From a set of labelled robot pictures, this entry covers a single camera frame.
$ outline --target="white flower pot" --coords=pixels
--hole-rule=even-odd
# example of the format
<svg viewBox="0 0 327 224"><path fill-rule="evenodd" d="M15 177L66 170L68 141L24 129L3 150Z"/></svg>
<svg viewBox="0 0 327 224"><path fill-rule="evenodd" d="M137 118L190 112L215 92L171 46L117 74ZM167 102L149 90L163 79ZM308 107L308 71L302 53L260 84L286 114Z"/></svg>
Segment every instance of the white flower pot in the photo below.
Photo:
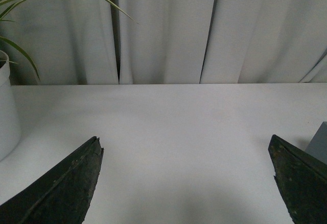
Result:
<svg viewBox="0 0 327 224"><path fill-rule="evenodd" d="M9 60L8 55L0 51L0 59ZM21 128L14 96L9 81L9 62L0 68L0 160L5 158L18 144Z"/></svg>

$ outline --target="potted plant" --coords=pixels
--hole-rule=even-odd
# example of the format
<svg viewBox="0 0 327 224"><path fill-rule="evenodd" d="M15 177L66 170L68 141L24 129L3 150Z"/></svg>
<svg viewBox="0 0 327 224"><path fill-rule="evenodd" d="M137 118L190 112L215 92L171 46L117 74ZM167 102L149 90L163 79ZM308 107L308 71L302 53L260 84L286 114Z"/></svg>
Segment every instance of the potted plant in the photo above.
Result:
<svg viewBox="0 0 327 224"><path fill-rule="evenodd" d="M0 6L3 7L3 10L0 11L0 23L1 21L10 21L6 20L6 15L8 15L8 13L10 13L16 7L23 4L25 1L27 0L0 0ZM120 10L124 14L126 14L110 0L105 1L113 5L116 9ZM40 78L39 72L33 59L26 51L24 51L22 47L1 35L0 40L9 44L10 46L18 50L21 54L23 54L25 58L29 61L30 65L33 67L37 77ZM20 140L21 133L18 115L14 103L14 97L10 88L9 62L13 61L9 61L8 55L0 50L0 160L2 160L15 148L15 146Z"/></svg>

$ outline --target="white tabletop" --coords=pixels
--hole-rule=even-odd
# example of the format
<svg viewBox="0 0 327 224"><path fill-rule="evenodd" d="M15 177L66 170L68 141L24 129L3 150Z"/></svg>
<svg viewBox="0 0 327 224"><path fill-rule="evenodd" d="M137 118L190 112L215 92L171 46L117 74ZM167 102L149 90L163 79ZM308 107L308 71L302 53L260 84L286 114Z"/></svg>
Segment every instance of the white tabletop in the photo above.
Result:
<svg viewBox="0 0 327 224"><path fill-rule="evenodd" d="M14 86L22 125L0 203L92 136L104 158L84 223L293 223L273 134L305 149L327 84Z"/></svg>

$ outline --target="white curtain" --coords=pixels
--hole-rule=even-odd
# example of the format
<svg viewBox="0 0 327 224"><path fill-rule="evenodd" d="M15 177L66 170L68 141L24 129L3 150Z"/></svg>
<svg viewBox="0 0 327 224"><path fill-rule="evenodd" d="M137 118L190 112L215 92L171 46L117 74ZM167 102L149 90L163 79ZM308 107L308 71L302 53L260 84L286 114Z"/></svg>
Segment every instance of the white curtain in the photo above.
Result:
<svg viewBox="0 0 327 224"><path fill-rule="evenodd" d="M116 36L101 0L17 8L1 33L41 75L8 48L19 83L327 82L327 0L117 1L138 24L120 13Z"/></svg>

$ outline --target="gray box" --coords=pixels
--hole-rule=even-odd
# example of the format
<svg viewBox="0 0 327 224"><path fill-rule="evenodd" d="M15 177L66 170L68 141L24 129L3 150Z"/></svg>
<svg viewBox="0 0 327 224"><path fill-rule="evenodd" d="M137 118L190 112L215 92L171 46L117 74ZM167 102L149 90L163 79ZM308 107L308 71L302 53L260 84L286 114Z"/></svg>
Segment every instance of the gray box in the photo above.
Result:
<svg viewBox="0 0 327 224"><path fill-rule="evenodd" d="M327 122L323 122L305 152L327 164Z"/></svg>

